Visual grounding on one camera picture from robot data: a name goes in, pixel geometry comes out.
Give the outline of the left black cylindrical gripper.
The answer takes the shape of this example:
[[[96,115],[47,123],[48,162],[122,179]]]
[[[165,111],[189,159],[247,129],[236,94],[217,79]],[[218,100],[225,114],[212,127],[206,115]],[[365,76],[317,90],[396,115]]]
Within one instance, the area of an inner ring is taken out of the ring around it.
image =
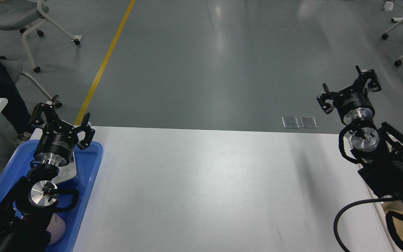
[[[63,122],[55,111],[58,104],[58,95],[46,103],[38,103],[31,114],[29,125],[39,128],[42,133],[38,145],[34,151],[34,160],[41,163],[64,167],[71,163],[74,147],[85,150],[91,145],[96,131],[91,128],[89,119],[91,113],[86,113],[79,126],[72,131],[67,131]],[[78,138],[78,133],[84,132],[83,139]]]

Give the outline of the right black cylindrical gripper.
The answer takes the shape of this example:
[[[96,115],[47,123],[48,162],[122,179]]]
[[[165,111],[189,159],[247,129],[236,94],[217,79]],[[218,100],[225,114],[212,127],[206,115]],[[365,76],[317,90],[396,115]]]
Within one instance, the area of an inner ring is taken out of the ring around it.
[[[323,83],[323,92],[317,96],[317,102],[325,114],[330,114],[336,108],[344,125],[361,124],[363,121],[374,123],[375,110],[368,93],[382,90],[379,78],[375,70],[362,70],[358,65],[355,68],[358,77],[352,84],[352,90],[331,92]],[[328,100],[334,102],[334,105],[328,103]]]

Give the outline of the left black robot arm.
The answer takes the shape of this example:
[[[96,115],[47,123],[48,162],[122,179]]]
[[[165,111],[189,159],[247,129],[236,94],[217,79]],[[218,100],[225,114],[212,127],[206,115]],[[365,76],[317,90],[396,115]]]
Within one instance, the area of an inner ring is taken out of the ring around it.
[[[59,168],[70,164],[74,147],[85,150],[96,133],[89,124],[90,113],[74,126],[55,112],[58,95],[35,106],[29,123],[43,134],[26,176],[21,176],[0,201],[0,252],[43,252],[51,242],[47,230],[54,214],[73,210],[79,191],[59,188],[53,179]]]

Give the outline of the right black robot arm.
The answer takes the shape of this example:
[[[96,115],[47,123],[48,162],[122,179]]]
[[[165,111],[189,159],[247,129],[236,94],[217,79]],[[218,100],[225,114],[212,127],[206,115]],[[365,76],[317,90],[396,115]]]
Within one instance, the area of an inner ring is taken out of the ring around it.
[[[323,84],[323,92],[317,97],[321,109],[330,114],[337,110],[344,128],[339,133],[339,151],[343,158],[360,164],[358,173],[376,195],[376,199],[365,199],[343,207],[333,223],[334,236],[342,250],[348,248],[338,234],[338,221],[351,207],[376,202],[400,201],[403,203],[403,134],[387,122],[380,128],[374,124],[375,110],[369,92],[381,91],[374,70],[361,70],[356,66],[358,78],[352,85],[338,92],[331,92]],[[403,251],[403,241],[396,232],[394,219],[403,222],[403,214],[389,211],[385,221],[387,230],[396,246]]]

